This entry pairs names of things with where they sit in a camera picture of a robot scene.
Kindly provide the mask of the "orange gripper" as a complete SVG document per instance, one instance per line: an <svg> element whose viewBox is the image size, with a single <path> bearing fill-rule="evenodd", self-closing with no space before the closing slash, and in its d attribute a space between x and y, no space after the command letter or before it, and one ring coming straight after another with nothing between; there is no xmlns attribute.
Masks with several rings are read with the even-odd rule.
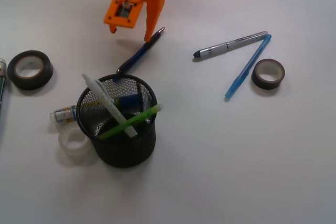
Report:
<svg viewBox="0 0 336 224"><path fill-rule="evenodd" d="M154 33L156 23L163 9L165 0L112 0L104 18L110 32L115 34L117 27L134 28L142 6L146 4L145 41L149 41Z"/></svg>

